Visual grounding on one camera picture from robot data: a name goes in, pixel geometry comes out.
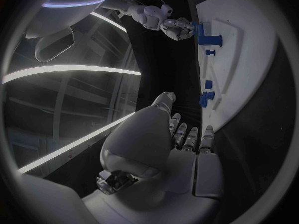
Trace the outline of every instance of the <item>blue light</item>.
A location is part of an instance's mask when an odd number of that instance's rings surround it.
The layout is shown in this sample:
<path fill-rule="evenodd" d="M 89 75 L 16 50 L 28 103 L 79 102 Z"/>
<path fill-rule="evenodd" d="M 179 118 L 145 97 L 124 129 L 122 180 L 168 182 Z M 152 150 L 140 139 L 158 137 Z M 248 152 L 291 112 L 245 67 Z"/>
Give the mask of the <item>blue light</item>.
<path fill-rule="evenodd" d="M 93 1 L 93 2 L 85 2 L 85 3 L 77 3 L 77 4 L 49 4 L 49 3 L 44 3 L 42 6 L 43 7 L 74 7 L 74 6 L 87 6 L 87 5 L 92 5 L 92 4 L 97 4 L 100 2 L 103 2 L 105 0 L 98 0 L 98 1 Z"/>

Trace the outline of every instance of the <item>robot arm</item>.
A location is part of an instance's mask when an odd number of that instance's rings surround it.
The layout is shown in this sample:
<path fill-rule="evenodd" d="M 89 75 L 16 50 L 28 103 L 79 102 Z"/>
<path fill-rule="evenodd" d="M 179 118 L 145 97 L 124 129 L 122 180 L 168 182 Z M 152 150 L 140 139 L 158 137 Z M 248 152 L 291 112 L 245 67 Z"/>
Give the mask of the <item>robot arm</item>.
<path fill-rule="evenodd" d="M 172 14 L 172 8 L 166 4 L 158 8 L 138 5 L 131 0 L 106 0 L 100 7 L 119 10 L 125 15 L 132 16 L 145 28 L 155 31 L 161 29 L 166 36 L 176 41 L 190 38 L 193 35 L 194 26 L 186 18 L 168 19 Z"/>

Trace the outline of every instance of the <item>glowing light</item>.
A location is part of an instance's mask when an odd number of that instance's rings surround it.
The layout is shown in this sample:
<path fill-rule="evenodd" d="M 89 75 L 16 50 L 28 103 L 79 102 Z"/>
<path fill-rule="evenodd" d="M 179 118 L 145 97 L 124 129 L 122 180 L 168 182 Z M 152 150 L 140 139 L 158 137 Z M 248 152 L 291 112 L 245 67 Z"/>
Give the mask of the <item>glowing light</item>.
<path fill-rule="evenodd" d="M 50 3 L 44 3 L 43 7 L 74 7 L 74 6 L 87 6 L 92 4 L 101 3 L 105 0 L 98 0 L 98 1 L 92 1 L 92 2 L 83 2 L 83 3 L 74 3 L 74 4 L 50 4 Z"/>
<path fill-rule="evenodd" d="M 85 65 L 54 65 L 54 66 L 40 66 L 28 68 L 25 70 L 16 71 L 10 73 L 3 77 L 2 84 L 15 80 L 17 78 L 30 76 L 34 74 L 54 72 L 54 71 L 106 71 L 106 72 L 116 72 L 124 74 L 132 74 L 140 76 L 140 72 L 128 71 L 123 69 L 111 68 L 111 67 L 102 67 L 102 66 L 85 66 Z"/>
<path fill-rule="evenodd" d="M 66 145 L 63 148 L 60 148 L 60 149 L 54 151 L 53 153 L 50 153 L 50 154 L 48 154 L 48 155 L 46 155 L 46 156 L 44 156 L 44 157 L 42 157 L 42 158 L 40 158 L 40 159 L 38 159 L 38 160 L 30 163 L 30 164 L 28 164 L 28 165 L 20 168 L 18 171 L 20 173 L 28 172 L 29 170 L 38 167 L 39 165 L 41 165 L 41 164 L 43 164 L 43 163 L 45 163 L 45 162 L 47 162 L 47 161 L 49 161 L 49 160 L 57 157 L 58 155 L 66 152 L 66 151 L 68 151 L 68 150 L 70 150 L 70 149 L 72 149 L 72 148 L 74 148 L 76 146 L 78 146 L 79 144 L 87 141 L 88 139 L 91 139 L 94 136 L 96 136 L 96 135 L 98 135 L 98 134 L 106 131 L 107 129 L 109 129 L 109 128 L 111 128 L 111 127 L 113 127 L 113 126 L 115 126 L 115 125 L 117 125 L 117 124 L 119 124 L 121 122 L 123 122 L 127 118 L 131 117 L 133 114 L 135 114 L 135 112 L 133 112 L 133 113 L 131 113 L 131 114 L 129 114 L 129 115 L 127 115 L 127 116 L 125 116 L 125 117 L 123 117 L 123 118 L 121 118 L 121 119 L 119 119 L 119 120 L 117 120 L 117 121 L 115 121 L 115 122 L 113 122 L 113 123 L 111 123 L 111 124 L 103 127 L 103 128 L 100 128 L 97 131 L 94 131 L 94 132 L 88 134 L 87 136 L 84 136 L 83 138 L 80 138 L 80 139 L 78 139 L 78 140 L 76 140 L 76 141 L 74 141 L 74 142 Z"/>
<path fill-rule="evenodd" d="M 102 16 L 102 15 L 99 15 L 99 14 L 97 14 L 97 13 L 95 13 L 95 12 L 92 12 L 91 15 L 96 16 L 96 17 L 98 17 L 98 18 L 100 18 L 100 19 L 103 19 L 103 20 L 105 20 L 106 22 L 112 24 L 113 26 L 116 26 L 116 27 L 118 27 L 119 29 L 123 30 L 124 32 L 127 32 L 127 30 L 125 30 L 122 26 L 118 25 L 117 23 L 111 21 L 110 19 L 108 19 L 108 18 L 106 18 L 106 17 L 104 17 L 104 16 Z"/>

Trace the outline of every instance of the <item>light strip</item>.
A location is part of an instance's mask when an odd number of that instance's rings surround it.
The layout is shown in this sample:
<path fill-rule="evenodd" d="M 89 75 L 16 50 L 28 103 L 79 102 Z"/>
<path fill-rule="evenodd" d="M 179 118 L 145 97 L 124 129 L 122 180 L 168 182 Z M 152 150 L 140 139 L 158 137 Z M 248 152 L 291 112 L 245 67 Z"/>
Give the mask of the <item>light strip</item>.
<path fill-rule="evenodd" d="M 74 7 L 74 6 L 87 6 L 92 4 L 101 3 L 105 0 L 98 0 L 98 1 L 92 1 L 92 2 L 83 2 L 83 3 L 74 3 L 74 4 L 50 4 L 50 3 L 44 3 L 43 7 Z"/>
<path fill-rule="evenodd" d="M 2 84 L 15 80 L 17 78 L 21 78 L 24 76 L 30 76 L 34 74 L 46 73 L 46 72 L 54 72 L 54 71 L 106 71 L 106 72 L 116 72 L 116 73 L 124 73 L 124 74 L 132 74 L 140 76 L 140 72 L 136 71 L 128 71 L 123 69 L 111 68 L 111 67 L 102 67 L 102 66 L 84 66 L 84 65 L 54 65 L 54 66 L 39 66 L 28 68 L 25 70 L 16 71 L 10 73 L 3 77 Z"/>
<path fill-rule="evenodd" d="M 95 12 L 92 12 L 91 15 L 96 16 L 96 17 L 98 17 L 98 18 L 100 18 L 100 19 L 103 19 L 103 20 L 105 20 L 106 22 L 112 24 L 113 26 L 116 26 L 116 27 L 118 27 L 119 29 L 123 30 L 124 32 L 127 32 L 127 30 L 125 30 L 122 26 L 118 25 L 117 23 L 111 21 L 110 19 L 108 19 L 108 18 L 106 18 L 106 17 L 104 17 L 104 16 L 102 16 L 102 15 L 99 15 L 99 14 L 97 14 L 97 13 L 95 13 Z"/>
<path fill-rule="evenodd" d="M 133 114 L 135 114 L 135 112 L 133 112 L 133 113 L 131 113 L 131 114 L 129 114 L 129 115 L 127 115 L 127 116 L 125 116 L 125 117 L 123 117 L 123 118 L 121 118 L 121 119 L 119 119 L 119 120 L 117 120 L 117 121 L 115 121 L 115 122 L 113 122 L 113 123 L 111 123 L 111 124 L 103 127 L 103 128 L 100 128 L 97 131 L 94 131 L 94 132 L 90 133 L 89 135 L 84 136 L 83 138 L 80 138 L 80 139 L 76 140 L 75 142 L 72 142 L 72 143 L 66 145 L 63 148 L 60 148 L 60 149 L 58 149 L 58 150 L 50 153 L 50 154 L 48 154 L 48 155 L 46 155 L 46 156 L 44 156 L 44 157 L 42 157 L 42 158 L 40 158 L 38 160 L 36 160 L 36 161 L 34 161 L 34 162 L 26 165 L 25 167 L 20 168 L 18 171 L 20 173 L 28 172 L 29 170 L 38 167 L 39 165 L 41 165 L 41 164 L 43 164 L 43 163 L 45 163 L 45 162 L 47 162 L 47 161 L 49 161 L 49 160 L 57 157 L 58 155 L 66 152 L 66 151 L 68 151 L 68 150 L 70 150 L 70 149 L 72 149 L 72 148 L 74 148 L 76 146 L 78 146 L 79 144 L 87 141 L 88 139 L 91 139 L 94 136 L 96 136 L 96 135 L 98 135 L 98 134 L 106 131 L 107 129 L 109 129 L 109 128 L 111 128 L 111 127 L 113 127 L 113 126 L 115 126 L 115 125 L 117 125 L 117 124 L 119 124 L 121 122 L 123 122 L 127 118 L 131 117 Z"/>

